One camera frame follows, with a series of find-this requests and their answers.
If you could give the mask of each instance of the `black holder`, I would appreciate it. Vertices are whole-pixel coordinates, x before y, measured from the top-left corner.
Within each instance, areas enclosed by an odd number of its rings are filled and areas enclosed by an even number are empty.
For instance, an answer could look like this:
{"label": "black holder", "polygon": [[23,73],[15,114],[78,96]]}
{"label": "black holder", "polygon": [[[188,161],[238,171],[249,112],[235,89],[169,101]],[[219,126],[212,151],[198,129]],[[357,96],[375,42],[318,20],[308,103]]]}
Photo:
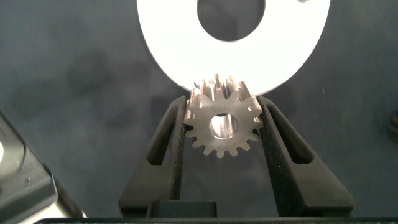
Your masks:
{"label": "black holder", "polygon": [[[279,216],[348,217],[354,206],[351,194],[276,105],[261,96],[257,100],[264,122],[259,135]],[[179,200],[184,133],[189,127],[183,123],[186,106],[185,97],[180,97],[162,118],[145,156],[120,196],[123,217],[216,217],[214,202]],[[169,164],[162,166],[170,137]]]}

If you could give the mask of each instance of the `gear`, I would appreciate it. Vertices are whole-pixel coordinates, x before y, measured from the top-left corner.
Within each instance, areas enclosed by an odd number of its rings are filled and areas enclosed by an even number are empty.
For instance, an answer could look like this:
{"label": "gear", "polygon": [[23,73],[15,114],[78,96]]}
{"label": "gear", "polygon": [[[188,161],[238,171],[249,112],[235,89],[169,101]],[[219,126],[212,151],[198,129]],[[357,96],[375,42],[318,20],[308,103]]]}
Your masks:
{"label": "gear", "polygon": [[215,150],[219,158],[226,151],[237,156],[238,147],[250,149],[247,140],[259,139],[253,130],[263,126],[261,107],[244,82],[236,84],[232,76],[225,83],[218,75],[203,80],[200,89],[192,89],[187,105],[184,123],[193,129],[185,136],[196,137],[192,146],[205,146],[205,155]]}

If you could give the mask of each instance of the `metal gear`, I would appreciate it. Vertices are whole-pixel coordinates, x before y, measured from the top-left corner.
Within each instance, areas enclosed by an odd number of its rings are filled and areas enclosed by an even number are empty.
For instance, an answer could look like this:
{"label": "metal gear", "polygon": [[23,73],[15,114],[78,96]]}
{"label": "metal gear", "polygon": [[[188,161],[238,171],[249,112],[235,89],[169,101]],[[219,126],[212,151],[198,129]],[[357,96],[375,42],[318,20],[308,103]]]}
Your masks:
{"label": "metal gear", "polygon": [[238,84],[232,76],[220,82],[220,77],[203,80],[200,89],[193,88],[187,102],[184,123],[193,126],[186,137],[196,137],[194,148],[205,146],[204,155],[213,150],[222,158],[226,151],[237,156],[237,148],[249,150],[247,140],[259,139],[253,130],[263,127],[261,107],[244,82]]}

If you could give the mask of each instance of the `white ring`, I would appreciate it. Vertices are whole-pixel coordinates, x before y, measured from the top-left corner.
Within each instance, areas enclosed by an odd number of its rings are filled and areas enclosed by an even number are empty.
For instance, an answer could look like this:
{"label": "white ring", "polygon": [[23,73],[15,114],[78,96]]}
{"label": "white ring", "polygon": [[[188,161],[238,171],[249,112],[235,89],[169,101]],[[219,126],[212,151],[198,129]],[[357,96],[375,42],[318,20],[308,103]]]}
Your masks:
{"label": "white ring", "polygon": [[190,90],[194,80],[233,75],[260,95],[287,81],[308,59],[330,0],[267,0],[258,27],[235,42],[207,34],[197,0],[138,0],[137,5],[148,48],[174,82]]}

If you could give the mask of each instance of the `gray surface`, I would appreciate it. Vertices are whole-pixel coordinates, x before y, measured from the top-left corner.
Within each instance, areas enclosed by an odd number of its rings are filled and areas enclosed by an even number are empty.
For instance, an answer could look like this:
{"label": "gray surface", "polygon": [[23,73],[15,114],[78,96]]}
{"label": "gray surface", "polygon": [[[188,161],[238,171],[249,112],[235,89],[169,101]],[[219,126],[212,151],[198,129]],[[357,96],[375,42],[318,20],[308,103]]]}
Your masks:
{"label": "gray surface", "polygon": [[[353,194],[355,216],[398,214],[398,145],[385,131],[398,109],[397,8],[333,1],[305,65],[266,94]],[[1,1],[0,90],[0,110],[91,217],[119,216],[157,123],[188,95],[154,62],[134,1]],[[275,214],[261,155],[187,149],[182,197],[215,197],[222,216]]]}

